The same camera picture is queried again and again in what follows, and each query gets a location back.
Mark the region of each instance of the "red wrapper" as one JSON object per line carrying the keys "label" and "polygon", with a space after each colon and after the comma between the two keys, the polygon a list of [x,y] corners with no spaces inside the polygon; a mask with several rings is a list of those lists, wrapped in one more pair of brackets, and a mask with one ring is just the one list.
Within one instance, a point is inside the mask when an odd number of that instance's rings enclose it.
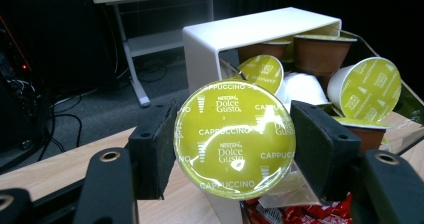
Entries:
{"label": "red wrapper", "polygon": [[278,208],[264,208],[260,203],[256,210],[271,224],[283,224],[283,213]]}
{"label": "red wrapper", "polygon": [[350,218],[345,219],[336,215],[329,215],[328,217],[322,219],[323,223],[331,223],[331,224],[352,224],[352,220]]}
{"label": "red wrapper", "polygon": [[350,218],[350,206],[352,203],[352,194],[348,194],[345,201],[339,202],[333,211],[334,215],[340,216],[344,219]]}
{"label": "red wrapper", "polygon": [[303,224],[321,224],[320,221],[318,221],[317,219],[315,219],[315,218],[313,218],[313,217],[311,217],[309,215],[304,215],[301,218],[301,220],[302,220],[301,223],[303,223]]}
{"label": "red wrapper", "polygon": [[285,222],[295,221],[306,214],[302,207],[285,207],[283,208],[283,218]]}
{"label": "red wrapper", "polygon": [[270,224],[268,220],[266,220],[262,215],[260,215],[258,212],[252,212],[250,213],[250,221],[253,224]]}
{"label": "red wrapper", "polygon": [[333,213],[334,207],[331,206],[309,206],[306,208],[306,212],[315,218],[324,219]]}
{"label": "red wrapper", "polygon": [[256,198],[253,198],[253,199],[246,200],[245,202],[248,205],[252,205],[252,204],[256,204],[258,202],[258,200],[259,200],[259,197],[256,197]]}

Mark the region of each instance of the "table leg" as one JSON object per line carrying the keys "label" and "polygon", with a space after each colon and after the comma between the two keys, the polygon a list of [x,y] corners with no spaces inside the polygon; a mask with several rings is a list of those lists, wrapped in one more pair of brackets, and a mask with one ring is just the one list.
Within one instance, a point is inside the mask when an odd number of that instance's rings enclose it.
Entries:
{"label": "table leg", "polygon": [[125,57],[127,59],[128,68],[131,73],[131,84],[134,88],[135,94],[137,95],[137,99],[140,102],[140,105],[142,107],[148,107],[150,106],[150,100],[149,100],[149,97],[146,95],[146,92],[144,91],[143,86],[138,80],[137,72],[135,71],[135,67],[134,67],[133,58],[131,56],[131,50],[128,45],[127,37],[125,35],[124,26],[122,24],[121,14],[119,12],[118,4],[114,4],[113,6],[114,6],[116,19],[118,22],[119,32],[121,34],[122,45],[124,46]]}
{"label": "table leg", "polygon": [[215,11],[213,7],[213,0],[208,0],[208,19],[209,21],[215,20]]}

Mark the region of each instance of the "capsule lid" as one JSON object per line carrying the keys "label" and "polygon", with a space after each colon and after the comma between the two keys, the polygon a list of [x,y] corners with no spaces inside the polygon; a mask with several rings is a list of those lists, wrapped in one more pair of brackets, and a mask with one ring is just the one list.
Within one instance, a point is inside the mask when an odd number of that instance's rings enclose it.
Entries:
{"label": "capsule lid", "polygon": [[[271,55],[254,56],[244,61],[238,68],[247,81],[265,88],[281,102],[285,102],[287,93],[284,68],[277,58]],[[234,74],[231,79],[240,80],[240,75]]]}
{"label": "capsule lid", "polygon": [[341,37],[341,36],[331,36],[331,35],[295,35],[295,38],[316,40],[316,41],[337,41],[337,42],[356,42],[358,39],[350,37]]}
{"label": "capsule lid", "polygon": [[264,88],[243,80],[193,93],[175,121],[174,149],[187,176],[206,192],[259,197],[288,171],[296,148],[292,119]]}
{"label": "capsule lid", "polygon": [[402,80],[389,60],[370,57],[357,64],[343,82],[340,96],[345,117],[378,122],[399,101]]}
{"label": "capsule lid", "polygon": [[390,129],[391,126],[383,122],[372,122],[361,119],[354,119],[348,117],[333,117],[336,121],[344,126],[357,127],[357,128],[368,128],[368,129]]}

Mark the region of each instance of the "table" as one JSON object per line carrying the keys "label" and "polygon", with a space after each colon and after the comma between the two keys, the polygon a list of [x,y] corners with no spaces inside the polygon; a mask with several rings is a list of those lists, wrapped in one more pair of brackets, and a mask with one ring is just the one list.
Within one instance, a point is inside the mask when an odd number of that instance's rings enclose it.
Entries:
{"label": "table", "polygon": [[[0,188],[24,188],[38,200],[85,177],[90,158],[97,152],[124,147],[134,128],[67,151],[0,176]],[[402,155],[424,180],[424,141]],[[195,186],[176,163],[164,193],[165,200],[139,200],[142,223],[223,223],[213,199]]]}
{"label": "table", "polygon": [[[121,15],[119,11],[119,4],[135,1],[146,1],[146,0],[93,0],[95,4],[106,4],[113,5],[119,31],[121,34],[121,40],[124,47],[125,57],[128,62],[129,70],[131,73],[131,82],[137,98],[142,107],[150,105],[150,100],[146,95],[141,83],[138,81],[137,73],[134,68],[133,58],[140,55],[146,55],[149,53],[169,50],[183,46],[182,43],[182,30],[168,31],[158,34],[140,36],[136,38],[128,39],[125,34],[125,29],[122,24]],[[208,20],[214,20],[214,9],[213,0],[207,0],[208,4]]]}

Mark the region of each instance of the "floor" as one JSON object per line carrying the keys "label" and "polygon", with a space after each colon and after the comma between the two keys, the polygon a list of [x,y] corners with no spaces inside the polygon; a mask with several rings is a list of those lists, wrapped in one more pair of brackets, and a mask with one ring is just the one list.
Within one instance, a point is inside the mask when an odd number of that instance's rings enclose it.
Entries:
{"label": "floor", "polygon": [[[149,120],[155,105],[176,100],[181,105],[188,97],[187,74],[183,49],[174,49],[135,59],[138,78],[151,105],[139,104],[130,84],[129,74],[116,90],[86,90],[56,102],[54,117],[49,119],[51,141],[35,154],[6,172],[72,150],[95,140],[113,135]],[[21,155],[0,153],[1,164]]]}

